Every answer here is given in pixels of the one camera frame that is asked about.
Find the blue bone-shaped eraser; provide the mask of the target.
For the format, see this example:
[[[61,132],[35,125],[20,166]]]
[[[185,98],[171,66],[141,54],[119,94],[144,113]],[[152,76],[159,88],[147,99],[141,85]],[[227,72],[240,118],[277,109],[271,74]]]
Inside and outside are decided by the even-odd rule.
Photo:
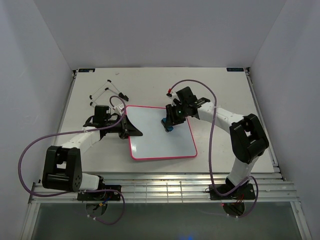
[[[166,117],[161,120],[161,124],[163,125],[164,130],[165,130],[167,133],[168,133],[168,132],[171,132],[171,131],[174,129],[171,121],[170,121],[168,118],[166,118]]]

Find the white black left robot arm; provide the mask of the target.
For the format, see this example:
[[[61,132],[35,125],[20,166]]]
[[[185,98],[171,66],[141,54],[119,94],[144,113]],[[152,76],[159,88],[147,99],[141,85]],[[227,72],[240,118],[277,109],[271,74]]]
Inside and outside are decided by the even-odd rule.
[[[121,104],[111,113],[107,105],[96,105],[94,114],[83,125],[83,130],[62,145],[52,145],[46,151],[42,175],[42,186],[46,189],[66,192],[88,191],[95,199],[106,195],[106,187],[98,175],[84,173],[82,157],[87,150],[107,134],[118,134],[121,139],[141,137],[125,114]]]

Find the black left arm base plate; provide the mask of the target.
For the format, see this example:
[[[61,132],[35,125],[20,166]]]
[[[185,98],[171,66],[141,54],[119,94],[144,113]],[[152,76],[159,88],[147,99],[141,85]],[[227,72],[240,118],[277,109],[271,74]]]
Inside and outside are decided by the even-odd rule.
[[[121,185],[103,185],[102,189],[116,190],[118,192],[122,191]],[[79,193],[76,198],[78,201],[120,201],[121,197],[118,193],[113,191],[107,192],[95,192],[95,193]]]

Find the pink framed whiteboard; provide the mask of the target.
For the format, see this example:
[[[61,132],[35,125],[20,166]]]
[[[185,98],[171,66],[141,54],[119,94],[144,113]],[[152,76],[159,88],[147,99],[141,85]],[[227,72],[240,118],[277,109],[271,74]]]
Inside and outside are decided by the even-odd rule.
[[[129,105],[126,116],[142,136],[130,136],[130,155],[136,161],[194,158],[198,155],[188,120],[166,132],[164,107]]]

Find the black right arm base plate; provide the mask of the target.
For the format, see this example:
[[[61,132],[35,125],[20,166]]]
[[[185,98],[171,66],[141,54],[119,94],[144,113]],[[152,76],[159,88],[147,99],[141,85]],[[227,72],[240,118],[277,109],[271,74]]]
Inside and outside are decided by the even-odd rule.
[[[226,195],[231,189],[226,183],[218,184],[216,186],[218,194],[211,184],[204,192],[209,194],[210,200],[222,201],[222,208],[227,215],[234,218],[244,217],[246,215],[245,200],[253,200],[253,208],[257,203],[259,192],[254,190],[254,186],[251,183],[245,183],[232,193]]]

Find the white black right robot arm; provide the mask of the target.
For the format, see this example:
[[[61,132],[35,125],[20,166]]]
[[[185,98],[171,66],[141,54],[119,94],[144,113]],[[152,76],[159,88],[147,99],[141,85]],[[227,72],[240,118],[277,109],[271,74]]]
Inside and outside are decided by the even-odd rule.
[[[166,132],[192,117],[211,123],[212,131],[219,127],[229,134],[235,156],[232,169],[223,187],[211,185],[216,195],[237,199],[244,193],[244,185],[256,161],[270,145],[259,118],[253,113],[241,115],[217,107],[216,102],[205,97],[197,98],[188,86],[177,92],[168,90],[166,95],[171,99],[165,107],[166,116],[161,120]]]

